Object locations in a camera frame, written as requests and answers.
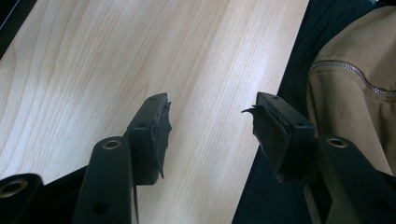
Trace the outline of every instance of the brown jacket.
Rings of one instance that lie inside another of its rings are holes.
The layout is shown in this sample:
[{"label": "brown jacket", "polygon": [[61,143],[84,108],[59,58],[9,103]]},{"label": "brown jacket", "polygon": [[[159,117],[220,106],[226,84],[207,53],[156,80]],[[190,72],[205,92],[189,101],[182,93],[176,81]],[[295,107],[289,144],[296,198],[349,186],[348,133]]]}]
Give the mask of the brown jacket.
[{"label": "brown jacket", "polygon": [[374,168],[396,174],[396,7],[354,21],[319,52],[307,103],[318,134],[351,140]]}]

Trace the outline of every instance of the table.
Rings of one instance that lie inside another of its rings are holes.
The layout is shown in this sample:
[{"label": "table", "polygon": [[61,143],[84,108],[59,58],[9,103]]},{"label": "table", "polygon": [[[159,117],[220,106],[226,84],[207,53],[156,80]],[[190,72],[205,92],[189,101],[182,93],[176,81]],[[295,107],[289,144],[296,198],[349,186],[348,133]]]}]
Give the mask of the table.
[{"label": "table", "polygon": [[276,93],[308,0],[39,0],[0,62],[0,177],[45,183],[167,92],[164,174],[141,223],[230,223],[258,142],[241,111]]}]

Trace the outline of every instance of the black object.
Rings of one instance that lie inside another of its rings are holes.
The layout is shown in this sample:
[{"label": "black object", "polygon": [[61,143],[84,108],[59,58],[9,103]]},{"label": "black object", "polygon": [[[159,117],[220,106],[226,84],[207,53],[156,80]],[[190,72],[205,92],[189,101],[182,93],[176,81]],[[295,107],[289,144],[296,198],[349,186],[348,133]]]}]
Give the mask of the black object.
[{"label": "black object", "polygon": [[0,1],[0,60],[20,30],[36,0]]},{"label": "black object", "polygon": [[136,185],[163,175],[169,107],[166,93],[149,97],[126,137],[98,142],[87,167],[46,186],[33,174],[1,180],[0,223],[138,223]]},{"label": "black object", "polygon": [[[249,112],[275,175],[304,183],[314,223],[396,223],[395,177],[378,172],[352,142],[333,135],[315,139],[313,125],[271,94],[259,92]],[[293,142],[293,135],[299,141]]]}]

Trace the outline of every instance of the black pants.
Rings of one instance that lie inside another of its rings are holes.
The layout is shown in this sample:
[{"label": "black pants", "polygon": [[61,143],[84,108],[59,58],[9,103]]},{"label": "black pants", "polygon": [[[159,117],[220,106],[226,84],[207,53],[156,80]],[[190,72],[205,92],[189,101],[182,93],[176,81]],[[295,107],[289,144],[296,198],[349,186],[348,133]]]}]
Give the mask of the black pants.
[{"label": "black pants", "polygon": [[[369,0],[310,0],[278,96],[307,115],[308,70],[319,50],[350,23],[381,7]],[[233,223],[311,223],[303,184],[280,184],[258,150]]]}]

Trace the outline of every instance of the metal zipper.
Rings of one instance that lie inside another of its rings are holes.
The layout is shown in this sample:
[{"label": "metal zipper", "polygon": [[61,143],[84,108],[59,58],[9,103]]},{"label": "metal zipper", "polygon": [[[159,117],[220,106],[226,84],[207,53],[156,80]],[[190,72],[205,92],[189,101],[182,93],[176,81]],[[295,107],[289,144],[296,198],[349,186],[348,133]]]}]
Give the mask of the metal zipper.
[{"label": "metal zipper", "polygon": [[333,67],[342,67],[345,68],[353,73],[355,73],[356,75],[358,75],[361,80],[364,82],[364,84],[374,93],[377,94],[381,94],[381,95],[385,95],[385,96],[396,96],[396,91],[385,91],[385,90],[381,90],[373,85],[371,85],[366,78],[363,75],[363,72],[361,70],[359,70],[359,68],[357,68],[356,66],[354,66],[353,64],[350,63],[344,63],[344,62],[337,62],[337,61],[328,61],[328,62],[318,62],[318,63],[314,63],[312,64],[311,68],[309,70],[318,68],[318,67],[325,67],[325,66],[333,66]]}]

